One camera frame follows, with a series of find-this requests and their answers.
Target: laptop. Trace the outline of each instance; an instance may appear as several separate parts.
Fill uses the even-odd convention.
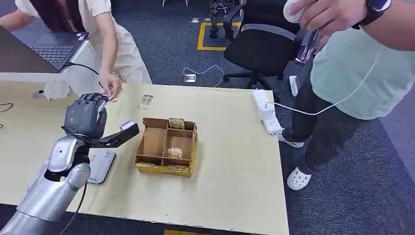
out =
[[[27,46],[0,26],[0,72],[60,73],[86,39],[87,32],[45,32]]]

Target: wristwatch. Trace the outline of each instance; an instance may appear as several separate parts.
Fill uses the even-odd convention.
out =
[[[352,26],[354,29],[360,29],[360,25],[368,25],[373,21],[377,20],[379,17],[385,13],[387,9],[391,6],[392,0],[366,0],[366,7],[368,8],[368,13],[366,17],[359,23]]]

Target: laptop keyboard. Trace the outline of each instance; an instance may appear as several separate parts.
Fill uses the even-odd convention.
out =
[[[58,47],[31,47],[31,49],[40,55],[44,60],[49,63],[62,63],[70,56],[73,46],[58,46]]]

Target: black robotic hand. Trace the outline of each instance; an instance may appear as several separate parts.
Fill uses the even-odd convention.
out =
[[[68,106],[62,129],[67,135],[83,141],[87,149],[117,148],[138,135],[138,125],[129,120],[119,126],[120,132],[101,138],[107,122],[107,110],[104,106],[108,100],[108,97],[99,93],[82,95]]]
[[[64,127],[86,139],[101,138],[107,122],[107,110],[104,106],[108,100],[108,97],[99,93],[83,94],[67,107]]]

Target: white cable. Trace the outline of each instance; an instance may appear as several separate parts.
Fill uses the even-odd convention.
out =
[[[347,99],[349,99],[353,94],[355,94],[356,93],[356,91],[363,85],[363,83],[365,82],[365,80],[366,80],[366,78],[369,76],[369,74],[372,72],[372,70],[373,70],[373,68],[375,67],[375,65],[376,65],[376,63],[377,63],[377,61],[379,60],[379,57],[380,57],[380,54],[382,53],[382,51],[383,51],[383,47],[380,49],[380,51],[379,51],[379,53],[377,54],[377,56],[376,56],[376,59],[375,59],[375,61],[373,62],[373,65],[372,65],[372,67],[370,68],[370,70],[368,71],[368,73],[366,74],[366,76],[365,76],[365,78],[363,78],[363,80],[362,80],[362,82],[356,87],[356,89],[350,94],[350,95],[348,95],[346,98],[344,98],[344,99],[342,99],[342,100],[340,100],[339,102],[337,102],[337,103],[335,103],[335,104],[333,104],[333,105],[330,105],[330,106],[328,106],[327,108],[325,108],[325,109],[323,109],[323,110],[321,110],[320,112],[318,112],[318,113],[315,113],[315,114],[310,114],[310,113],[306,113],[306,112],[303,112],[303,111],[301,111],[301,110],[297,110],[297,109],[293,109],[293,108],[290,108],[290,107],[287,107],[287,106],[285,106],[285,105],[282,105],[282,104],[278,104],[278,103],[274,103],[274,102],[268,102],[268,103],[266,103],[265,104],[265,108],[267,108],[267,105],[268,104],[276,104],[276,105],[278,105],[278,106],[281,106],[281,107],[283,107],[283,108],[286,108],[286,109],[289,109],[289,110],[292,110],[292,111],[295,111],[295,112],[299,112],[299,113],[302,113],[302,114],[306,114],[306,115],[311,115],[311,116],[315,116],[315,115],[319,115],[319,114],[321,114],[322,112],[324,112],[324,111],[326,111],[327,109],[329,109],[329,108],[332,108],[332,107],[334,107],[334,106],[336,106],[336,105],[338,105],[338,104],[340,104],[341,102],[343,102],[343,101],[345,101],[345,100],[347,100]]]
[[[184,71],[185,70],[190,70],[190,71],[192,71],[192,72],[194,72],[195,74],[204,74],[205,72],[207,72],[207,71],[209,71],[209,70],[211,70],[212,68],[214,68],[214,67],[217,67],[221,72],[222,72],[222,74],[223,75],[225,75],[225,73],[223,72],[223,70],[219,67],[219,66],[217,66],[217,65],[213,65],[213,66],[211,66],[209,69],[207,69],[207,70],[205,70],[205,71],[203,71],[203,72],[196,72],[196,71],[193,71],[191,68],[188,68],[188,67],[186,67],[186,68],[184,68],[183,69],[183,75],[184,76],[186,76],[187,74],[185,74],[184,73]],[[217,87],[217,86],[219,86],[219,84],[221,84],[223,82],[223,80],[221,80],[218,84],[216,84],[216,86],[214,86],[214,87]]]
[[[216,84],[216,86],[214,86],[214,87],[218,87],[219,86],[219,84],[221,84],[223,82],[223,80],[221,80],[218,84]]]

